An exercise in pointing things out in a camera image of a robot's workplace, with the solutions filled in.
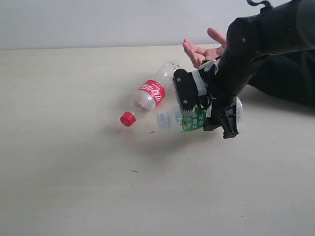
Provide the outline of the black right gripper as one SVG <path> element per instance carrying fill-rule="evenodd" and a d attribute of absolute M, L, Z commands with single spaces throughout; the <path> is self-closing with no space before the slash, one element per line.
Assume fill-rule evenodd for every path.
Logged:
<path fill-rule="evenodd" d="M 205 62 L 199 67 L 206 84 L 211 105 L 203 131 L 223 128 L 223 138 L 235 138 L 241 119 L 242 104 L 238 94 L 246 83 L 246 67 L 243 64 Z"/>

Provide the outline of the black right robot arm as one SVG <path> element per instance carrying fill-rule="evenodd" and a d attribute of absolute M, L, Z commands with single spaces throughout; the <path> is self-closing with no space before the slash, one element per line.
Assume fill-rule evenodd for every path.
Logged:
<path fill-rule="evenodd" d="M 315 48 L 315 2 L 291 0 L 235 19 L 227 30 L 227 48 L 218 64 L 199 69 L 207 85 L 210 113 L 204 131 L 223 128 L 225 139 L 238 135 L 236 97 L 267 59 Z"/>

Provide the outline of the black sleeved forearm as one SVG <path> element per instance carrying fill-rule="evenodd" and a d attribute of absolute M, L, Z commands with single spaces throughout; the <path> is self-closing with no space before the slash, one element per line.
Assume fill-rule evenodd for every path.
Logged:
<path fill-rule="evenodd" d="M 269 55 L 248 84 L 267 95 L 313 108 L 315 51 Z"/>

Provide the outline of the open bare human hand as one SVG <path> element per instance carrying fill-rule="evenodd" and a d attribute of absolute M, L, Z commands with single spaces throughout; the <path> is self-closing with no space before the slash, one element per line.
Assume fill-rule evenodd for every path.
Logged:
<path fill-rule="evenodd" d="M 188 39 L 183 40 L 182 43 L 183 49 L 186 55 L 189 57 L 190 61 L 192 62 L 194 68 L 198 69 L 205 61 L 209 60 L 215 59 L 216 62 L 219 62 L 221 56 L 223 55 L 227 47 L 226 36 L 221 34 L 218 30 L 210 27 L 207 29 L 207 34 L 212 40 L 220 44 L 218 48 L 206 49 L 196 46 Z"/>

